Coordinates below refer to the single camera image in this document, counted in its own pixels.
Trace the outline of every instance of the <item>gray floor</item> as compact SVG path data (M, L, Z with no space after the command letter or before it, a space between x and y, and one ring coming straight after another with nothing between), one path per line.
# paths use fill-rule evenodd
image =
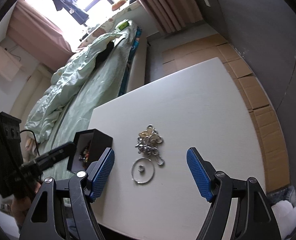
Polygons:
M163 51L216 33L207 23L203 23L173 35L150 40L150 46L147 49L145 83L150 83L164 76L161 57Z

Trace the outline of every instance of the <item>crumpled quilt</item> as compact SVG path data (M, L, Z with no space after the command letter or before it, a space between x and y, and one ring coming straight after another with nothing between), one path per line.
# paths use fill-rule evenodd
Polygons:
M25 129L34 131L37 142L49 139L55 122L64 106L77 94L95 68L96 56L104 51L107 44L116 38L127 37L136 30L132 21L130 30L105 33L82 50L77 57L60 68L51 78L51 86L30 112Z

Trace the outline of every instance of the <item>hanging clothes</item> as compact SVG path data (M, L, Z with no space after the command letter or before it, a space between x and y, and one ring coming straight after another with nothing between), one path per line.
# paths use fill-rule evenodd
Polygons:
M80 25L84 24L89 19L89 15L76 5L77 0L52 1L57 11L60 11L64 8Z

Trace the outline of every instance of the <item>gray wall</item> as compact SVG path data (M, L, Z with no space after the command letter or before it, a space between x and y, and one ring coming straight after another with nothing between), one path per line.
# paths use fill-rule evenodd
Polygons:
M196 0L206 20L240 52L281 123L296 187L296 15L284 0Z

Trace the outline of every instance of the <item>black box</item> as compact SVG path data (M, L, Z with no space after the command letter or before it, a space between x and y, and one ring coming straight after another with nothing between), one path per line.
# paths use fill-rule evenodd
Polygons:
M69 157L67 170L72 173L77 173L78 171L85 171L90 163L99 160L107 147L111 148L112 137L97 129L91 129L76 132L73 142L77 146L77 150L75 155ZM89 157L84 165L83 162L79 160L79 157L89 142Z

